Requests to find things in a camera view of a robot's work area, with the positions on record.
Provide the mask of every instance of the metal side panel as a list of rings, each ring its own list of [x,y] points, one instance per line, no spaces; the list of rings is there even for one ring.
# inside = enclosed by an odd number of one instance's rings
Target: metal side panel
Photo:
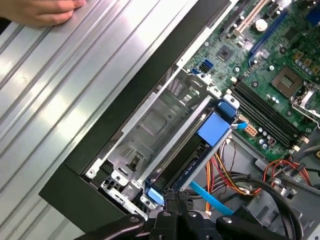
[[[196,2],[88,0],[63,25],[0,35],[0,239],[23,239],[40,189]]]

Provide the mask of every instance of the black ram slot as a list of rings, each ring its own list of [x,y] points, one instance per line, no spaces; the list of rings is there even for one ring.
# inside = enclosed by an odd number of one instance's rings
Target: black ram slot
[[[239,93],[243,96],[247,96],[248,101],[254,106],[255,109],[264,113],[267,113],[267,117],[272,119],[272,122],[277,122],[280,126],[286,127],[285,131],[300,135],[299,130],[283,117],[279,112],[275,111],[265,100],[263,100],[258,94],[251,90],[246,84],[240,82],[236,89],[239,89]]]
[[[301,135],[299,130],[243,82],[237,84],[233,96],[240,102],[240,110],[279,143],[286,147],[297,143]]]
[[[233,94],[233,96],[240,102],[240,109],[241,111],[250,116],[254,121],[263,127],[269,134],[271,134],[279,143],[283,144],[284,146],[289,147],[291,145],[291,137],[287,134],[282,132],[282,129],[278,126],[273,125],[269,122],[268,119],[261,112],[255,111],[250,107],[250,105],[243,100],[241,96],[238,94]]]
[[[246,112],[249,116],[253,116],[257,123],[259,123],[261,126],[267,126],[268,128],[271,128],[272,130],[276,131],[278,135],[283,135],[282,127],[272,124],[272,122],[270,122],[265,114],[251,108],[251,104],[243,99],[240,95],[238,95],[237,93],[235,93],[234,95],[239,100],[241,109],[244,110],[244,112]],[[288,134],[285,134],[282,137],[289,139],[291,138],[290,135],[288,137]]]

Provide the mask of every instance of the yellow wire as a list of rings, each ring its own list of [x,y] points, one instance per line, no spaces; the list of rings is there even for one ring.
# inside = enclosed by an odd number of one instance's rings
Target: yellow wire
[[[219,165],[221,166],[225,177],[229,180],[229,182],[231,183],[231,185],[233,186],[233,190],[235,190],[236,192],[240,193],[240,194],[246,194],[245,192],[243,192],[241,189],[238,188],[238,186],[235,184],[235,182],[232,180],[232,178],[229,175],[228,170],[226,169],[225,165],[223,164],[221,158],[219,157],[219,155],[217,153],[215,153],[215,158],[217,159]]]

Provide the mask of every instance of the blue pcie slot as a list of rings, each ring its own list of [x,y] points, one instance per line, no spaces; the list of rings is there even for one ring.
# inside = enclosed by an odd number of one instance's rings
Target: blue pcie slot
[[[260,40],[251,48],[249,53],[249,61],[248,64],[251,66],[252,58],[256,55],[258,50],[266,43],[266,41],[271,37],[271,35],[277,30],[280,24],[284,22],[288,15],[287,11],[284,11],[275,21],[274,23],[267,29],[264,35],[260,38]]]
[[[192,68],[191,72],[194,74],[194,75],[197,75],[197,74],[200,74],[200,72],[195,69],[195,68]]]

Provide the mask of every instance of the ram slot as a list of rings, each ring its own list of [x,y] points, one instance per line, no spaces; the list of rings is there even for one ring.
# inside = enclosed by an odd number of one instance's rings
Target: ram slot
[[[243,33],[243,31],[250,25],[253,19],[260,13],[262,8],[269,2],[270,0],[261,0],[254,7],[254,9],[249,13],[249,15],[243,20],[243,22],[236,28],[234,31],[234,35],[237,37]]]
[[[286,147],[297,143],[301,135],[299,130],[246,84],[238,83],[233,96],[240,102],[240,110],[269,132],[278,142]]]

